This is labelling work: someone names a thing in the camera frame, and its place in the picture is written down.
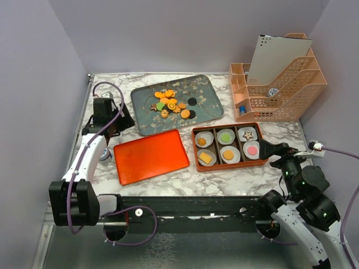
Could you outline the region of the pink round cookie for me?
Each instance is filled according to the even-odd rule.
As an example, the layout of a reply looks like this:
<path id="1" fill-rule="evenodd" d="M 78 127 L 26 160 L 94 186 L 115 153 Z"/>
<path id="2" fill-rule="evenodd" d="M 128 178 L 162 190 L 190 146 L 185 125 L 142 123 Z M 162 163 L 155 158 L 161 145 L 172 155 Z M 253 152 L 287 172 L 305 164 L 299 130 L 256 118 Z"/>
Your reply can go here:
<path id="1" fill-rule="evenodd" d="M 255 156 L 258 153 L 258 149 L 255 146 L 249 146 L 247 148 L 247 152 L 248 152 L 249 155 Z"/>

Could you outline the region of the white star cookie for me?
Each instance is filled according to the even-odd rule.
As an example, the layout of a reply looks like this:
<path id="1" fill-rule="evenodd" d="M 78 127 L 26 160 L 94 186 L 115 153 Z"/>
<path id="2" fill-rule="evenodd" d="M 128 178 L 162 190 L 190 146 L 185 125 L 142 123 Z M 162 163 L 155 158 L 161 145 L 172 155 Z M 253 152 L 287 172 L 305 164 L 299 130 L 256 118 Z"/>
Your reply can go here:
<path id="1" fill-rule="evenodd" d="M 245 131 L 242 137 L 245 138 L 246 141 L 249 141 L 254 138 L 252 132 L 249 131 Z"/>

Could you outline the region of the orange cookie tin box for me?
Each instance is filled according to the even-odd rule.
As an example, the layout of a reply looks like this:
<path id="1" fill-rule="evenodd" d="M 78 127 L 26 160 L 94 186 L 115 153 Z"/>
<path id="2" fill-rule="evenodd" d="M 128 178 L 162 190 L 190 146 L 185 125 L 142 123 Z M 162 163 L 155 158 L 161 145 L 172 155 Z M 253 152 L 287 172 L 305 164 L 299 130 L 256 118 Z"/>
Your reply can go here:
<path id="1" fill-rule="evenodd" d="M 202 172 L 207 172 L 207 171 L 220 171 L 220 170 L 228 170 L 228 169 L 249 168 L 249 167 L 253 167 L 253 166 L 263 166 L 264 164 L 266 164 L 267 160 L 260 160 L 260 159 L 250 160 L 249 158 L 247 158 L 245 156 L 244 151 L 243 151 L 243 144 L 245 142 L 241 142 L 239 139 L 239 136 L 238 136 L 238 129 L 242 128 L 242 127 L 254 127 L 257 131 L 257 136 L 258 136 L 257 142 L 259 142 L 259 139 L 261 139 L 263 137 L 258 123 L 242 123 L 242 124 L 230 124 L 230 125 L 223 125 L 223 126 L 194 128 L 192 130 L 192 141 L 194 144 L 194 156 L 195 156 L 197 171 L 202 173 Z M 218 142 L 217 133 L 221 129 L 232 129 L 234 131 L 236 138 L 234 139 L 232 144 L 221 145 Z M 213 143 L 209 147 L 204 148 L 204 149 L 210 150 L 216 154 L 217 162 L 213 166 L 202 166 L 198 162 L 198 159 L 197 159 L 197 152 L 203 148 L 196 146 L 195 135 L 197 133 L 203 132 L 203 131 L 209 131 L 214 136 Z M 220 157 L 220 149 L 223 148 L 224 146 L 233 146 L 233 147 L 237 148 L 241 154 L 241 161 L 236 164 L 226 164 Z"/>

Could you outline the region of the orange metal tin lid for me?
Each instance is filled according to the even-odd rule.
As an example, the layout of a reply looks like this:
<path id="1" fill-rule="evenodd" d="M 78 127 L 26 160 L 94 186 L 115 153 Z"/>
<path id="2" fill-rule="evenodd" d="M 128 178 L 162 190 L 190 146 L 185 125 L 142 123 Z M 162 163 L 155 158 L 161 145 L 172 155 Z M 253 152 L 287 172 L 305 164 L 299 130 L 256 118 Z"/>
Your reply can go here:
<path id="1" fill-rule="evenodd" d="M 113 148 L 120 185 L 129 185 L 189 166 L 178 130 L 158 133 Z"/>

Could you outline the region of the yellow square cookie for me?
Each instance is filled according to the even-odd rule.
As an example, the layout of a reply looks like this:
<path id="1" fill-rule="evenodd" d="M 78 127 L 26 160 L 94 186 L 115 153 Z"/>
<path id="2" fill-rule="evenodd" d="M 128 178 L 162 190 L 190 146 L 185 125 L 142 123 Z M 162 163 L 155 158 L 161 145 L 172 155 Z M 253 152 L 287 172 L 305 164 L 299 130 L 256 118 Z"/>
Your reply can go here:
<path id="1" fill-rule="evenodd" d="M 211 163 L 211 161 L 212 161 L 213 158 L 212 158 L 209 154 L 207 154 L 207 153 L 205 153 L 205 152 L 202 152 L 202 153 L 199 155 L 199 159 L 200 159 L 202 162 L 204 162 L 205 164 L 209 165 L 209 164 Z"/>

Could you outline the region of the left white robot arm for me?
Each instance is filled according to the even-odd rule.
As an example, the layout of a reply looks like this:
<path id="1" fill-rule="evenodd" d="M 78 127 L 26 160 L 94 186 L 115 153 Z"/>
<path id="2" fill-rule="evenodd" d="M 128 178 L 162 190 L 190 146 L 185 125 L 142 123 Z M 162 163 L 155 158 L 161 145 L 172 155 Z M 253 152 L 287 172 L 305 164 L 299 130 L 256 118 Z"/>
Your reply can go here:
<path id="1" fill-rule="evenodd" d="M 94 226 L 104 215 L 112 221 L 122 218 L 119 195 L 96 195 L 92 180 L 98 163 L 111 158 L 107 148 L 110 139 L 134 125 L 127 107 L 116 105 L 110 92 L 94 98 L 93 114 L 81 131 L 81 145 L 73 163 L 60 181 L 49 186 L 57 226 Z"/>

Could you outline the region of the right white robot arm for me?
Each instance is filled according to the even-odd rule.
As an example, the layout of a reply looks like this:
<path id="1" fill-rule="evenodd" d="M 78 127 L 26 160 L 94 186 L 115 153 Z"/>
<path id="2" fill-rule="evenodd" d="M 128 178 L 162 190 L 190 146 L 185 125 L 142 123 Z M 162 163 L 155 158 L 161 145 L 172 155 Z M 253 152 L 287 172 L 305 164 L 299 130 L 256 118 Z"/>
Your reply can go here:
<path id="1" fill-rule="evenodd" d="M 355 191 L 344 217 L 324 192 L 330 186 L 319 166 L 301 164 L 306 159 L 323 157 L 331 149 L 311 141 L 306 151 L 287 143 L 272 144 L 259 140 L 259 158 L 275 155 L 270 163 L 282 172 L 288 196 L 271 190 L 261 196 L 258 213 L 263 219 L 275 220 L 302 248 L 312 268 L 358 268 L 358 261 L 344 235 L 344 228 L 358 191 Z"/>

